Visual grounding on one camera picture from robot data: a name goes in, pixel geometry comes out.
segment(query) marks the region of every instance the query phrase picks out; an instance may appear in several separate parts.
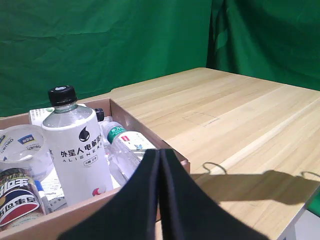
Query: green bottle label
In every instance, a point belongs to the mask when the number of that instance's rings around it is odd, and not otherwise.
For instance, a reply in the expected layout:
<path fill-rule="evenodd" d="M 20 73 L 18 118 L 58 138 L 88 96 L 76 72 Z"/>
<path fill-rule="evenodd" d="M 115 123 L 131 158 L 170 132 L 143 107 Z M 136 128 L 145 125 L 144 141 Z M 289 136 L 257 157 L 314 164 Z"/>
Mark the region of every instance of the green bottle label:
<path fill-rule="evenodd" d="M 106 137 L 106 139 L 109 141 L 110 144 L 112 144 L 112 142 L 114 141 L 115 137 L 120 134 L 120 133 L 124 133 L 127 130 L 125 130 L 122 126 L 115 126 L 114 128 L 112 128 L 110 130 L 110 132 L 108 133 L 108 136 Z"/>

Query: black logo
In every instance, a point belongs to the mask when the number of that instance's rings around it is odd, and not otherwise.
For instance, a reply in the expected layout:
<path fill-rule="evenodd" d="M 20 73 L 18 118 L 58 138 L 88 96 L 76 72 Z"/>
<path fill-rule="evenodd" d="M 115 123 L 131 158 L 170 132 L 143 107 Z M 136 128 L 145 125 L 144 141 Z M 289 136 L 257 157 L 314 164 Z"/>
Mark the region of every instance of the black logo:
<path fill-rule="evenodd" d="M 86 127 L 84 129 L 82 129 L 82 131 L 79 134 L 79 140 L 81 142 L 85 142 L 89 139 L 90 137 L 90 133 L 86 130 Z"/>

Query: green curtain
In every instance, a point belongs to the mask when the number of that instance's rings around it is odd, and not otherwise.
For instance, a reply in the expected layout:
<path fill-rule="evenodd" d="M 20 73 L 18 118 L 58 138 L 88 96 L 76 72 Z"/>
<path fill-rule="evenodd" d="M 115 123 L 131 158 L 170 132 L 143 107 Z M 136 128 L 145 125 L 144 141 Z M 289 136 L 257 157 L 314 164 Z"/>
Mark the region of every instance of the green curtain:
<path fill-rule="evenodd" d="M 3 0 L 0 116 L 205 67 L 211 0 Z"/>
<path fill-rule="evenodd" d="M 320 90 L 319 0 L 213 0 L 208 66 Z"/>

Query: canned food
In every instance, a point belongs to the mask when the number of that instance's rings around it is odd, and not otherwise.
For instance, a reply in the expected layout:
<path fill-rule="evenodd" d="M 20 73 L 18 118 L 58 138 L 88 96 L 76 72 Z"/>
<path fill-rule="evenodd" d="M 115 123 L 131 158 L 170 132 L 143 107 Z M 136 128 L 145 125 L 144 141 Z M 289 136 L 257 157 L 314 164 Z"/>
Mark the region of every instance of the canned food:
<path fill-rule="evenodd" d="M 0 172 L 0 229 L 45 215 L 34 180 L 22 168 Z"/>

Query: white plastic bottle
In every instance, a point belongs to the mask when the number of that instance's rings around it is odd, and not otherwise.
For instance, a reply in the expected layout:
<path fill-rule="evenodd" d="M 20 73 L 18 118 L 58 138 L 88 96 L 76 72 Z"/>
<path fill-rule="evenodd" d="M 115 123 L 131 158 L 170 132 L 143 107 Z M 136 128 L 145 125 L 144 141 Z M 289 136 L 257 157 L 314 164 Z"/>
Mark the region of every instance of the white plastic bottle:
<path fill-rule="evenodd" d="M 41 127 L 67 204 L 112 190 L 95 111 L 76 104 L 73 86 L 55 87 L 48 95 L 54 111 Z"/>
<path fill-rule="evenodd" d="M 104 137 L 111 144 L 110 159 L 129 179 L 140 164 L 147 149 L 156 147 L 140 132 L 127 131 L 120 123 L 102 123 Z"/>

